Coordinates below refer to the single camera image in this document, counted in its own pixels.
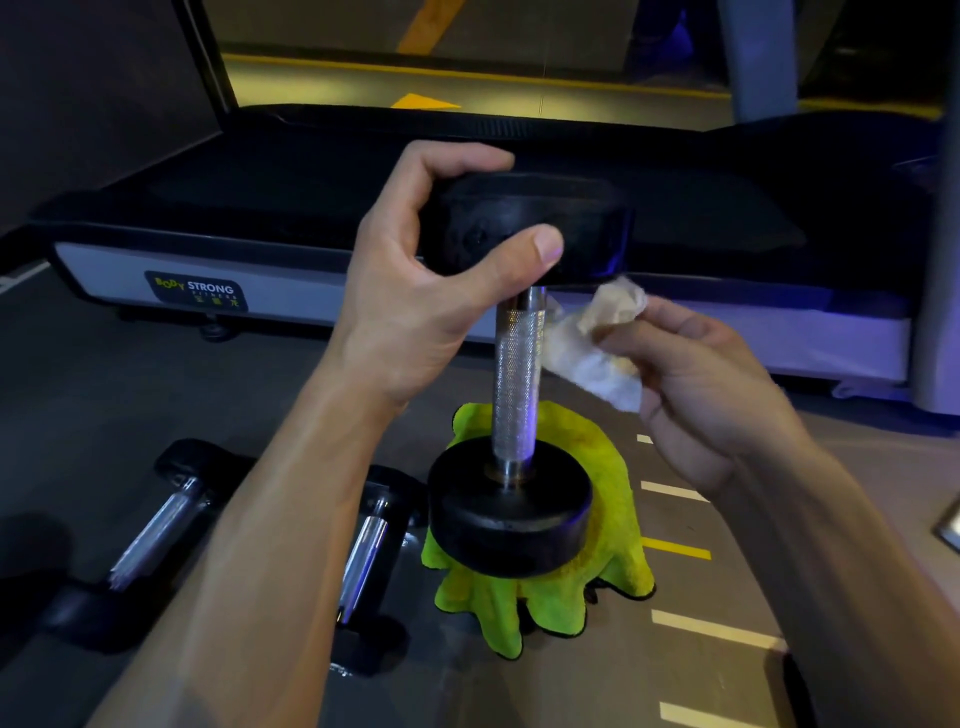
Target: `yellow triangle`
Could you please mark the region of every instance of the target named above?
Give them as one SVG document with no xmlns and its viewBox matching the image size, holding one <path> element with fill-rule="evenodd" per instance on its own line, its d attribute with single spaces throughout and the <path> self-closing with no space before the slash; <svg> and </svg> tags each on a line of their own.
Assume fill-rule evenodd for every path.
<svg viewBox="0 0 960 728">
<path fill-rule="evenodd" d="M 459 109 L 459 104 L 448 101 L 431 99 L 429 96 L 420 96 L 418 93 L 408 93 L 397 101 L 391 109 Z"/>
</svg>

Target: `crumpled paper towel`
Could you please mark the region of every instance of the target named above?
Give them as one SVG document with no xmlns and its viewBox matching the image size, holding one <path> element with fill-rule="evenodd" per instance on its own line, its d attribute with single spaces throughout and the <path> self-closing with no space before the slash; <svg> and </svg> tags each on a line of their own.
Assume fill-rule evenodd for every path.
<svg viewBox="0 0 960 728">
<path fill-rule="evenodd" d="M 547 300 L 543 330 L 543 368 L 612 404 L 621 412 L 639 412 L 643 385 L 634 363 L 593 346 L 598 326 L 626 324 L 647 306 L 643 289 L 619 278 L 597 288 L 583 308 L 565 312 L 553 298 Z"/>
</svg>

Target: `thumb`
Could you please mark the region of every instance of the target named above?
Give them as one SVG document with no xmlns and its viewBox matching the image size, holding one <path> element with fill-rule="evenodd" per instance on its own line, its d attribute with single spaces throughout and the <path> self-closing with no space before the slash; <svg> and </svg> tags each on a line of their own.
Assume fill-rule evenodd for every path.
<svg viewBox="0 0 960 728">
<path fill-rule="evenodd" d="M 507 238 L 472 268 L 447 280 L 465 300 L 487 309 L 536 283 L 563 252 L 559 230 L 535 225 Z"/>
<path fill-rule="evenodd" d="M 680 334 L 664 331 L 647 321 L 632 321 L 594 334 L 597 347 L 654 367 L 662 375 L 675 375 L 696 366 L 704 346 Z"/>
</svg>

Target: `green cloth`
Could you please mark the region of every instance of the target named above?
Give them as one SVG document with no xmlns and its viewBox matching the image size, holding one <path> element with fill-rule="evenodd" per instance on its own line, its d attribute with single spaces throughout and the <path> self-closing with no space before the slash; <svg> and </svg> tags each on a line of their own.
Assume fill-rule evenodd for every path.
<svg viewBox="0 0 960 728">
<path fill-rule="evenodd" d="M 453 418 L 453 442 L 489 435 L 492 406 L 465 404 Z M 625 595 L 642 598 L 654 590 L 636 522 L 627 464 L 597 425 L 554 402 L 541 402 L 537 437 L 573 455 L 593 483 L 587 543 L 570 563 L 543 576 L 501 579 L 486 576 L 450 558 L 429 531 L 420 559 L 429 569 L 449 573 L 434 603 L 444 612 L 472 612 L 493 651 L 509 659 L 523 649 L 517 601 L 549 632 L 574 636 L 584 630 L 584 587 L 599 578 Z"/>
</svg>

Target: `person's right hand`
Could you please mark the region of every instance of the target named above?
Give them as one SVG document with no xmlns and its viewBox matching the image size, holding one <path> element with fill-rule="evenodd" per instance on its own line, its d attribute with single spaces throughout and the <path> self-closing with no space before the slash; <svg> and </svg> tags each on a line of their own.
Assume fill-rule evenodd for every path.
<svg viewBox="0 0 960 728">
<path fill-rule="evenodd" d="M 654 445 L 705 495 L 731 479 L 737 457 L 812 442 L 784 393 L 726 324 L 651 297 L 636 321 L 595 338 L 605 352 L 638 366 L 640 416 Z"/>
</svg>

